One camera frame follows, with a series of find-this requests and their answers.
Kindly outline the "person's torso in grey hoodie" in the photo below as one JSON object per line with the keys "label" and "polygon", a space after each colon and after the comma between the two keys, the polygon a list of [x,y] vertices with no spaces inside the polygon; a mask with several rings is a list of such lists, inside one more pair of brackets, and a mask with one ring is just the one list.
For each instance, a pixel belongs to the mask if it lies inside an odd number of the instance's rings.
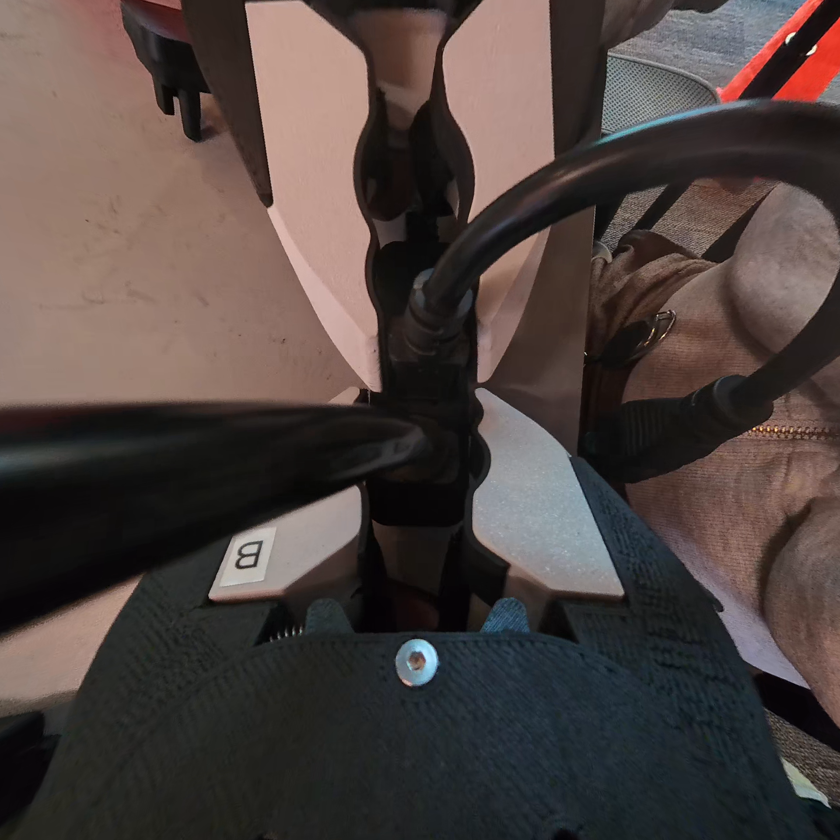
{"label": "person's torso in grey hoodie", "polygon": [[[635,365],[622,403],[750,374],[805,326],[837,271],[832,215],[807,192],[774,186],[733,256],[668,300],[675,326]],[[807,686],[835,723],[838,421],[836,360],[753,430],[626,488],[631,507],[719,600],[741,656]]]}

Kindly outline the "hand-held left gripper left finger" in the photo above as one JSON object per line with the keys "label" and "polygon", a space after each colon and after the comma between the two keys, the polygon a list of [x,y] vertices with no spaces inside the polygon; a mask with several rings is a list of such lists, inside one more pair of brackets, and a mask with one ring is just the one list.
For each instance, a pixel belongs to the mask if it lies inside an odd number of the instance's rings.
{"label": "hand-held left gripper left finger", "polygon": [[235,534],[208,598],[236,603],[345,594],[358,577],[365,499],[354,486]]}

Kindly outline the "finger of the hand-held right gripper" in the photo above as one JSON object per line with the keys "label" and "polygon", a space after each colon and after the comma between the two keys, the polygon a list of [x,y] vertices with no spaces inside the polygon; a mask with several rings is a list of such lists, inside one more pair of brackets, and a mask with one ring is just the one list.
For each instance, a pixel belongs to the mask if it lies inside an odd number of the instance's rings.
{"label": "finger of the hand-held right gripper", "polygon": [[[437,142],[455,177],[456,217],[465,225],[554,159],[550,2],[478,2],[438,50],[434,105]],[[549,236],[544,230],[525,239],[479,279],[479,383],[511,343]]]}
{"label": "finger of the hand-held right gripper", "polygon": [[375,111],[373,60],[327,2],[248,2],[248,36],[272,203],[268,216],[313,310],[351,369],[382,389],[376,246],[361,149]]}

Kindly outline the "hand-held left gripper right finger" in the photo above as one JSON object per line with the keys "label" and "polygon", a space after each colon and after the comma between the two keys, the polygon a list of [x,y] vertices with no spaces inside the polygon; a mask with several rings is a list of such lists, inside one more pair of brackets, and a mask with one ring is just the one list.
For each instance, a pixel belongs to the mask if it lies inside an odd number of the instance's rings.
{"label": "hand-held left gripper right finger", "polygon": [[480,554],[499,561],[499,597],[621,601],[625,592],[574,472],[549,432],[484,388],[479,440],[489,454],[469,523]]}

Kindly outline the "black pronged adapter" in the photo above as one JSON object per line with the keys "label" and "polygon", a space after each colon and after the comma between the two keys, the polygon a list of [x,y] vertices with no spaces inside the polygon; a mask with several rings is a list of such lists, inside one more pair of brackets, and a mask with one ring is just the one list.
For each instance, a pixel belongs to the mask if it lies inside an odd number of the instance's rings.
{"label": "black pronged adapter", "polygon": [[159,110],[175,113],[179,102],[184,135],[200,143],[201,95],[210,88],[198,65],[178,8],[146,1],[121,1],[122,24],[141,64],[152,78]]}

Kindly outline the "grey mesh chair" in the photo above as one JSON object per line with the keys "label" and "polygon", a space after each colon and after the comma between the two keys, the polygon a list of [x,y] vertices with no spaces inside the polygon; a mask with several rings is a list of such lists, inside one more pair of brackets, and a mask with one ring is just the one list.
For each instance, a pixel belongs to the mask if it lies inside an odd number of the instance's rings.
{"label": "grey mesh chair", "polygon": [[[612,52],[605,65],[601,136],[717,104],[715,88],[695,75]],[[702,256],[755,200],[753,189],[738,196],[711,179],[651,187],[598,203],[594,238],[613,250],[625,234],[649,230]]]}

